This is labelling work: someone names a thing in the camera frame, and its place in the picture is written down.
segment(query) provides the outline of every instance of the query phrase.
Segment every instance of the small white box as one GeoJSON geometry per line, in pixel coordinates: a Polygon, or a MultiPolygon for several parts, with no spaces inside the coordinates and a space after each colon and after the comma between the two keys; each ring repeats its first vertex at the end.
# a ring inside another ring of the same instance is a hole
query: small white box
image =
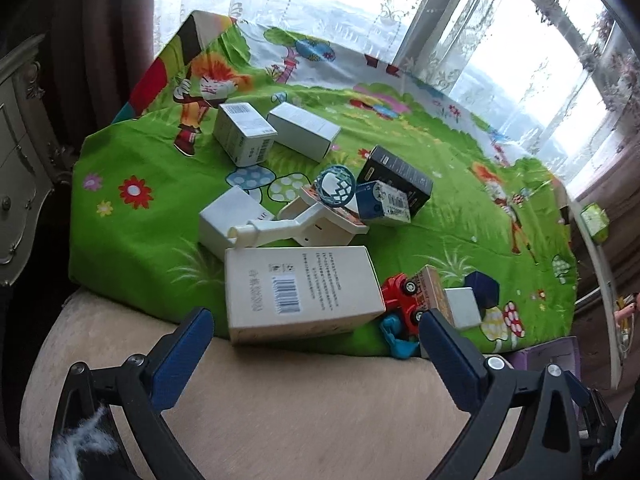
{"type": "Polygon", "coordinates": [[[260,164],[277,131],[249,103],[221,104],[213,135],[238,168],[260,164]]]}
{"type": "Polygon", "coordinates": [[[226,236],[229,229],[245,225],[249,220],[271,219],[273,214],[242,189],[234,186],[200,212],[198,241],[224,261],[225,250],[235,243],[234,238],[226,236]]]}
{"type": "Polygon", "coordinates": [[[474,291],[468,286],[460,288],[445,288],[451,315],[453,316],[453,326],[457,330],[466,330],[478,326],[482,323],[478,304],[474,291]]]}
{"type": "Polygon", "coordinates": [[[317,162],[329,151],[340,126],[289,103],[281,103],[267,114],[278,131],[276,142],[317,162]]]}
{"type": "Polygon", "coordinates": [[[385,312],[362,246],[229,249],[225,283],[232,344],[350,332],[385,312]]]}

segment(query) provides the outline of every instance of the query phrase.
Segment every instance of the pink flower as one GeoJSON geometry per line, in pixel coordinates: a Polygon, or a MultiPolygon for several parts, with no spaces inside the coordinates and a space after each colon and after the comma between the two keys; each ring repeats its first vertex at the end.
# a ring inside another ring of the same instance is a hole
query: pink flower
{"type": "Polygon", "coordinates": [[[82,181],[82,187],[88,191],[98,191],[102,187],[102,177],[96,173],[89,173],[82,181]]]}

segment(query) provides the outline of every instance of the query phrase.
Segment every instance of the metal screw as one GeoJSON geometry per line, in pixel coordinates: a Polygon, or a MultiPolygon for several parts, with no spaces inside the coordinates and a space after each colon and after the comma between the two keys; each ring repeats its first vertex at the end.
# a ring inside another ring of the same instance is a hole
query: metal screw
{"type": "Polygon", "coordinates": [[[504,361],[496,356],[489,357],[486,360],[486,363],[489,368],[492,368],[493,370],[502,370],[504,368],[504,361]]]}
{"type": "Polygon", "coordinates": [[[83,363],[75,363],[71,365],[71,373],[73,375],[79,375],[84,372],[84,364],[83,363]]]}
{"type": "Polygon", "coordinates": [[[140,366],[145,361],[145,357],[142,354],[133,354],[127,357],[127,363],[131,363],[134,366],[140,366]]]}
{"type": "Polygon", "coordinates": [[[549,365],[548,367],[546,367],[546,370],[553,375],[553,377],[559,377],[560,375],[562,375],[562,368],[559,367],[558,365],[549,365]]]}

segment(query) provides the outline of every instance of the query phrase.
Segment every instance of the blue gripper pad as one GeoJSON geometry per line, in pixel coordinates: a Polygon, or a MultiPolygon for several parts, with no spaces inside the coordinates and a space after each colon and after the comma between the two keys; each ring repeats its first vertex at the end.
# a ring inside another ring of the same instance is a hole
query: blue gripper pad
{"type": "Polygon", "coordinates": [[[150,378],[151,407],[157,412],[175,406],[198,365],[213,336],[213,316],[209,310],[201,309],[191,320],[186,320],[174,332],[164,336],[178,336],[150,378]]]}
{"type": "MultiPolygon", "coordinates": [[[[453,402],[460,411],[475,413],[480,408],[484,397],[481,377],[465,357],[463,349],[457,345],[462,340],[468,340],[457,334],[455,338],[449,336],[441,322],[434,316],[433,310],[422,314],[418,332],[420,343],[436,367],[453,402]]],[[[478,350],[473,348],[473,351],[481,357],[478,350]]]]}
{"type": "Polygon", "coordinates": [[[573,375],[569,370],[565,370],[563,372],[564,378],[566,379],[566,383],[569,386],[569,393],[571,393],[571,398],[580,408],[586,407],[591,402],[591,394],[589,393],[589,389],[580,382],[575,375],[573,375]]]}

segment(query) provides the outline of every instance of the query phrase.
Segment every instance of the beige fabric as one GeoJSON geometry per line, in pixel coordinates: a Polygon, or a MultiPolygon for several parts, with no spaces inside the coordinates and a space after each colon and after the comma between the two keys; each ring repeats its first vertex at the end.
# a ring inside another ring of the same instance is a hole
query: beige fabric
{"type": "MultiPolygon", "coordinates": [[[[68,367],[120,364],[174,329],[111,301],[73,295],[49,333],[22,401],[20,450],[48,478],[50,434],[68,367]]],[[[153,475],[122,412],[116,422],[144,479],[153,475]]],[[[478,478],[498,463],[511,410],[478,478]]],[[[205,478],[376,480],[426,478],[464,426],[430,362],[235,349],[215,338],[177,406],[163,413],[205,478]]]]}

